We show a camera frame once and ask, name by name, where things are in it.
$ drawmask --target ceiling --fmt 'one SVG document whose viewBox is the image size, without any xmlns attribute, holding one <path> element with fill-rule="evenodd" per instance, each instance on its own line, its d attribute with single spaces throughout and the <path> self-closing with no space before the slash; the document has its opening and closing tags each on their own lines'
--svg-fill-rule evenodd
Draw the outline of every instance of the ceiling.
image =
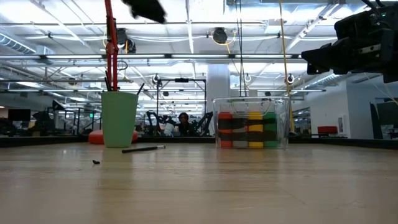
<svg viewBox="0 0 398 224">
<path fill-rule="evenodd" d="M 119 0 L 113 0 L 113 12 L 118 27 L 125 27 L 130 39 L 137 46 L 137 54 L 228 54 L 225 45 L 217 45 L 211 38 L 215 27 L 224 27 L 228 35 L 232 54 L 240 54 L 236 37 L 238 17 L 242 19 L 243 54 L 281 54 L 282 38 L 280 11 L 277 1 L 242 0 L 241 12 L 235 9 L 233 1 L 222 0 L 161 0 L 167 12 L 167 24 L 161 25 L 144 18 L 133 19 L 129 8 Z M 285 46 L 287 54 L 300 54 L 304 50 L 319 48 L 336 40 L 333 25 L 336 21 L 354 13 L 367 10 L 359 1 L 317 1 L 289 0 L 282 4 Z M 46 47 L 52 54 L 105 54 L 104 1 L 99 0 L 2 0 L 0 1 L 0 34 L 32 49 Z M 1 54 L 21 54 L 0 42 Z M 119 78 L 134 82 L 121 83 L 123 88 L 138 89 L 146 82 L 151 88 L 155 74 L 161 78 L 206 78 L 207 60 L 157 59 L 126 60 L 129 68 L 119 73 Z M 54 80 L 102 79 L 105 72 L 103 60 L 54 60 L 46 64 L 35 60 L 0 60 L 0 77 L 6 80 L 43 79 L 49 75 Z M 231 60 L 218 63 L 228 64 L 231 75 L 238 75 Z M 245 60 L 244 71 L 252 76 L 248 87 L 283 88 L 283 60 Z M 320 77 L 306 74 L 307 64 L 303 60 L 288 61 L 287 71 L 296 77 L 294 85 L 300 87 L 305 82 L 315 82 Z M 53 89 L 77 89 L 92 86 L 105 89 L 104 84 L 90 86 L 87 83 L 69 85 L 68 83 L 42 83 Z M 13 84 L 11 88 L 27 88 Z M 203 99 L 203 92 L 195 83 L 170 83 L 167 88 L 197 89 L 197 91 L 170 93 L 169 99 L 189 97 Z M 140 97 L 141 101 L 151 100 L 150 95 Z M 87 96 L 98 101 L 96 93 Z"/>
</svg>

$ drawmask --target black pen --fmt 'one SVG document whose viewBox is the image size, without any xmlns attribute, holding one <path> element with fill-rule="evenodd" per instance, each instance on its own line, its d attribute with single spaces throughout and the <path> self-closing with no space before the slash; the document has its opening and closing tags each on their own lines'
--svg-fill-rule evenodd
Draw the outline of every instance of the black pen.
<svg viewBox="0 0 398 224">
<path fill-rule="evenodd" d="M 166 146 L 151 146 L 151 147 L 144 147 L 144 148 L 139 148 L 139 149 L 124 149 L 122 150 L 122 153 L 129 153 L 129 152 L 142 152 L 142 151 L 149 151 L 149 150 L 155 150 L 155 149 L 165 149 Z"/>
</svg>

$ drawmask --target person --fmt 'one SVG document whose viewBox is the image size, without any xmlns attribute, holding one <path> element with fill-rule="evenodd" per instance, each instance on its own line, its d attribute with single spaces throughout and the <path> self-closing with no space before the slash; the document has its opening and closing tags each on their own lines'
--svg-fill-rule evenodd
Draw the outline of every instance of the person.
<svg viewBox="0 0 398 224">
<path fill-rule="evenodd" d="M 180 124 L 178 124 L 178 130 L 181 136 L 195 136 L 195 130 L 193 130 L 192 125 L 188 122 L 189 116 L 187 113 L 180 113 L 178 116 Z"/>
</svg>

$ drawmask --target yellow rope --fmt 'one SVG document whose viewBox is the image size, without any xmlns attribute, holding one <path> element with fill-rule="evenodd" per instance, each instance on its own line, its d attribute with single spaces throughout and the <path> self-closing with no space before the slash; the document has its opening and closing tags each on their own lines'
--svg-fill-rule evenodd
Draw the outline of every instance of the yellow rope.
<svg viewBox="0 0 398 224">
<path fill-rule="evenodd" d="M 279 0 L 279 12 L 280 12 L 280 29 L 282 31 L 282 48 L 284 51 L 284 65 L 285 65 L 285 82 L 286 82 L 286 90 L 287 96 L 290 97 L 290 87 L 289 83 L 287 82 L 287 62 L 286 62 L 286 48 L 285 48 L 285 32 L 284 32 L 284 20 L 282 18 L 282 0 Z M 293 121 L 293 109 L 292 103 L 290 102 L 290 131 L 294 131 L 294 121 Z"/>
</svg>

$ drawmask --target industrial ceiling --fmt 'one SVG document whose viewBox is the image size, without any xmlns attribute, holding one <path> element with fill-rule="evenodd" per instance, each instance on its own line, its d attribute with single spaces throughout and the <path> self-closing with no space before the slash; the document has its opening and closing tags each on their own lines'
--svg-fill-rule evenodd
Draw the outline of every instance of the industrial ceiling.
<svg viewBox="0 0 398 224">
<path fill-rule="evenodd" d="M 280 26 L 279 3 L 275 0 L 242 0 L 241 11 L 234 0 L 160 0 L 167 12 L 166 25 L 143 18 L 133 19 L 129 9 L 120 0 L 113 0 L 118 28 L 126 28 L 127 35 L 136 45 L 137 57 L 123 59 L 128 65 L 119 73 L 122 89 L 139 88 L 145 82 L 147 90 L 154 88 L 152 79 L 206 78 L 209 63 L 229 65 L 231 76 L 237 76 L 239 60 L 233 65 L 231 54 L 245 54 L 244 71 L 250 76 L 249 89 L 283 89 L 284 63 Z M 317 1 L 288 0 L 282 4 L 282 17 L 289 55 L 287 71 L 296 79 L 296 89 L 321 89 L 322 83 L 334 78 L 333 74 L 308 76 L 307 64 L 300 58 L 303 50 L 319 48 L 336 40 L 333 25 L 354 13 L 368 10 L 360 0 Z M 242 52 L 237 38 L 237 19 L 242 19 Z M 2 0 L 0 1 L 0 82 L 9 90 L 60 90 L 52 97 L 70 103 L 98 103 L 104 83 L 90 82 L 104 77 L 103 60 L 106 41 L 106 13 L 100 0 Z M 216 27 L 223 27 L 228 35 L 229 49 L 212 39 Z M 43 60 L 23 56 L 48 54 Z M 218 54 L 226 58 L 164 58 L 164 55 Z M 51 58 L 50 55 L 66 55 Z M 81 82 L 62 82 L 69 79 Z M 5 80 L 14 80 L 10 85 Z M 203 88 L 197 83 L 170 83 L 166 89 L 186 89 L 163 96 L 171 99 L 190 99 L 192 113 L 201 113 Z M 70 93 L 68 90 L 87 90 Z M 153 93 L 140 96 L 148 108 L 155 103 Z"/>
</svg>

